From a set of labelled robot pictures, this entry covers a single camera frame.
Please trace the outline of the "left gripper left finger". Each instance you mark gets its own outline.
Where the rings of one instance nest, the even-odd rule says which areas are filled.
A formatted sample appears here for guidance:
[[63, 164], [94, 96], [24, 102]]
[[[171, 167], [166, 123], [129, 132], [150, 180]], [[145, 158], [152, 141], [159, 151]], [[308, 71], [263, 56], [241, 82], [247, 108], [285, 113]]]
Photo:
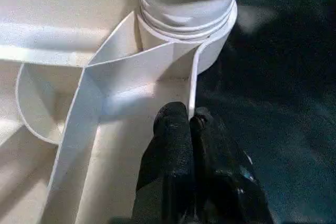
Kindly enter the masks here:
[[193, 208], [193, 147], [182, 102], [170, 102], [157, 113], [136, 186], [132, 223], [183, 223]]

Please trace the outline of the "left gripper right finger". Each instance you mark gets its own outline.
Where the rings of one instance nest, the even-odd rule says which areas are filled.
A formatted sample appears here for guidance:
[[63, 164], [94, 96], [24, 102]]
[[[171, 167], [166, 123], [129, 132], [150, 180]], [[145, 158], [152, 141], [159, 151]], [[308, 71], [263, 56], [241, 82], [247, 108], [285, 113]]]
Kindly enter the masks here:
[[190, 120], [196, 213], [201, 223], [273, 223], [252, 161], [205, 107]]

